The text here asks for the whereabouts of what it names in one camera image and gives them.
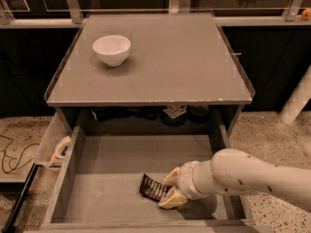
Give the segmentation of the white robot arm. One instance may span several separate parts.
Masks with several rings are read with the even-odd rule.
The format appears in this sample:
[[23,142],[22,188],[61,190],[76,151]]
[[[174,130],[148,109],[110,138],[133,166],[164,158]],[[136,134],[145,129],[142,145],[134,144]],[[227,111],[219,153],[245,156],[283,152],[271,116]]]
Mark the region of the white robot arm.
[[173,209],[212,194],[263,192],[311,210],[311,170],[272,164],[242,150],[223,149],[206,161],[192,161],[173,169],[161,182],[169,191],[158,205]]

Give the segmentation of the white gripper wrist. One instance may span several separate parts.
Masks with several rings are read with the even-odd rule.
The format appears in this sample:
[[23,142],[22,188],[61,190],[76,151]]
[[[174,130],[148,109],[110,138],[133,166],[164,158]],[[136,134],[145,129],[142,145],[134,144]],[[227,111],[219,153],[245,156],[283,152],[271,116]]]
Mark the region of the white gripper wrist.
[[186,204],[188,198],[196,200],[207,197],[210,193],[210,178],[210,161],[192,161],[181,168],[176,167],[162,180],[162,185],[172,187],[157,205],[164,210],[170,210]]

